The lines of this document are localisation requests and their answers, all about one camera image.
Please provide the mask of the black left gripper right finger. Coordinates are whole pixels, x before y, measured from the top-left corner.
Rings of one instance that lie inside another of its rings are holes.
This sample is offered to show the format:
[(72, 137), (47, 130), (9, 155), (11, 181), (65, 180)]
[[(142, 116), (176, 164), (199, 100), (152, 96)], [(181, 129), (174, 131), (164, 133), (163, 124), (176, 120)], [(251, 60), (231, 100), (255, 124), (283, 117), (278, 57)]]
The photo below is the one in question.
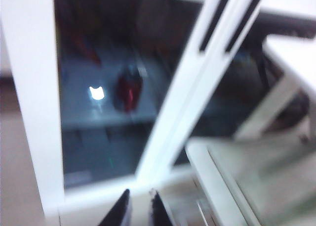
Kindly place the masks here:
[(172, 221), (169, 218), (167, 210), (159, 195), (159, 192), (152, 188), (150, 190), (151, 203), (149, 212), (150, 226), (172, 226)]

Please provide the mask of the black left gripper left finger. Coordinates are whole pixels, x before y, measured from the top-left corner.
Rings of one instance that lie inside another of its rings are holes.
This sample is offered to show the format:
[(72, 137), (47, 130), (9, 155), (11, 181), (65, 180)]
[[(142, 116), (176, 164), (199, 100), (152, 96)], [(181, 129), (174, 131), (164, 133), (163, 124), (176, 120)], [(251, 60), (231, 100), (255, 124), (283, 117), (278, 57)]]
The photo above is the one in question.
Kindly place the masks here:
[(99, 226), (129, 226), (131, 222), (130, 190), (126, 189)]

